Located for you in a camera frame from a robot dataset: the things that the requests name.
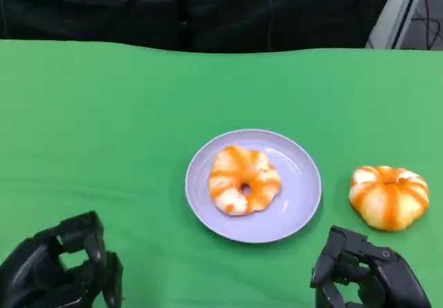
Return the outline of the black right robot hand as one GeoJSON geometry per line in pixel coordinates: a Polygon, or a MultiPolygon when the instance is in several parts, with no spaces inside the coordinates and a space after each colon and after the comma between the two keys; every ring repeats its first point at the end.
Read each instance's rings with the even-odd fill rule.
{"type": "Polygon", "coordinates": [[[312,269],[316,307],[431,308],[419,280],[398,252],[332,226],[312,269]]]}

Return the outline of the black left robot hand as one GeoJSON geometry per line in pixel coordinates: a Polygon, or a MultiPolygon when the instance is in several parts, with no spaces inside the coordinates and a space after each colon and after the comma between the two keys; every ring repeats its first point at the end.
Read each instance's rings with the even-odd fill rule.
{"type": "Polygon", "coordinates": [[[1,264],[2,307],[121,307],[123,266],[94,211],[22,241],[1,264]]]}

